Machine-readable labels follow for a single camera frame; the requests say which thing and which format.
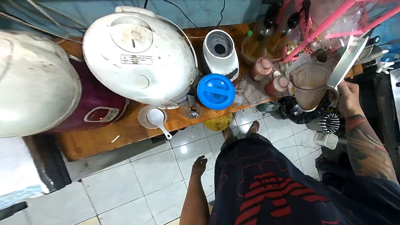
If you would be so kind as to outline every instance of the white plastic ladle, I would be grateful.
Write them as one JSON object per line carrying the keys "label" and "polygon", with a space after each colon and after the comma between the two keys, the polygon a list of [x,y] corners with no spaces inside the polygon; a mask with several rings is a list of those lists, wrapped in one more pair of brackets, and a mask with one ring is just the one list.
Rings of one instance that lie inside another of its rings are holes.
{"label": "white plastic ladle", "polygon": [[164,113],[158,108],[154,108],[147,113],[147,119],[154,126],[158,126],[165,134],[167,139],[171,139],[172,135],[164,128]]}

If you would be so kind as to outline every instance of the black and white striped item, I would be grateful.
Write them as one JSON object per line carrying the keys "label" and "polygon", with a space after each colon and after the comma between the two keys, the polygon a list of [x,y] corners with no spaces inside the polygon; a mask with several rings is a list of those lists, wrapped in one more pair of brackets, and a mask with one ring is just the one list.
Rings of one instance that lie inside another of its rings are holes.
{"label": "black and white striped item", "polygon": [[339,129],[339,117],[335,113],[325,113],[318,123],[326,134],[333,134]]}

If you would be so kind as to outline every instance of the wooden countertop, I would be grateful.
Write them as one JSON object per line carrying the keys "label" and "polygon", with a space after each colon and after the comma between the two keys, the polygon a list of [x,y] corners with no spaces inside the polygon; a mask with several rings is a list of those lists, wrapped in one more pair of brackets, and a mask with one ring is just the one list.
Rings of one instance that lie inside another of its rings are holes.
{"label": "wooden countertop", "polygon": [[[193,47],[196,51],[198,58],[198,66],[200,74],[204,76],[202,69],[202,46],[204,37],[210,30],[221,29],[226,31],[234,40],[235,49],[238,55],[240,54],[241,43],[246,37],[246,32],[250,29],[249,24],[235,24],[219,27],[205,27],[205,28],[189,28],[184,29],[184,32],[190,37]],[[60,43],[64,50],[78,58],[82,57],[81,45],[71,41],[63,41]],[[239,57],[239,78],[234,81],[234,84],[239,81],[244,74],[249,71],[249,66],[244,64]],[[141,108],[146,106],[136,101],[131,100],[125,113],[122,117],[100,129],[90,131],[73,131],[66,133],[56,134],[58,143],[69,161],[76,161],[88,156],[96,155],[101,152],[110,151],[112,149],[131,144],[146,138],[154,137],[162,134],[160,129],[146,129],[142,127],[138,121],[138,112]],[[211,110],[202,108],[202,115],[196,119],[188,119],[180,113],[180,108],[166,110],[168,114],[168,121],[164,124],[168,131],[176,131],[178,129],[200,123],[212,118],[227,115],[251,106],[230,106],[223,110]]]}

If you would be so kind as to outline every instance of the blue container lid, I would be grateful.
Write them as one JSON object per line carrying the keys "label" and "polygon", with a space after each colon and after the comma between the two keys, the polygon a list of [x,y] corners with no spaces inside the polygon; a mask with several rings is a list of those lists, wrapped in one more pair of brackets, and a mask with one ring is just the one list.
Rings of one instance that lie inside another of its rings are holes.
{"label": "blue container lid", "polygon": [[235,99],[235,87],[221,74],[212,73],[201,78],[197,85],[197,96],[210,109],[224,109]]}

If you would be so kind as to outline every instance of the hand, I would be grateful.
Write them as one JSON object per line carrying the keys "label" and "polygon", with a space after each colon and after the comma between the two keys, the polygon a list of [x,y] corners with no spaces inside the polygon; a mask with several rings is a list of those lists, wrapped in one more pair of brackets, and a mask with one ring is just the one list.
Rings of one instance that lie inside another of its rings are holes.
{"label": "hand", "polygon": [[344,117],[347,118],[357,114],[365,117],[358,97],[358,85],[342,80],[342,82],[338,85],[338,90],[339,111],[344,114]]}
{"label": "hand", "polygon": [[198,157],[192,167],[192,176],[201,176],[206,170],[207,159],[204,155]]}

